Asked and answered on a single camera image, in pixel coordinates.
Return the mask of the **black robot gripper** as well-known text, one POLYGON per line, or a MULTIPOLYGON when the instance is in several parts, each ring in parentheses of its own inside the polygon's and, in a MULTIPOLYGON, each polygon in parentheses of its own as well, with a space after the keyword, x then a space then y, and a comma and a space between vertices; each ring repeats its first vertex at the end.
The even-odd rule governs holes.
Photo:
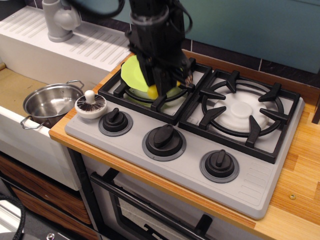
POLYGON ((191 63, 182 53, 185 23, 182 14, 144 16, 132 14, 133 28, 126 36, 137 55, 148 87, 156 85, 159 96, 177 86, 169 70, 191 74, 191 63))

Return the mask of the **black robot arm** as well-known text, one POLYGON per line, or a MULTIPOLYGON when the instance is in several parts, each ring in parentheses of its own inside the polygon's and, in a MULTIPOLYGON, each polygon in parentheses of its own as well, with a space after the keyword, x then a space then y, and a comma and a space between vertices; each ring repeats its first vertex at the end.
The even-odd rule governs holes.
POLYGON ((190 20, 185 27, 184 17, 190 16, 185 7, 178 0, 131 0, 129 4, 133 29, 125 35, 147 85, 164 96, 177 82, 192 84, 192 64, 182 51, 193 26, 190 20))

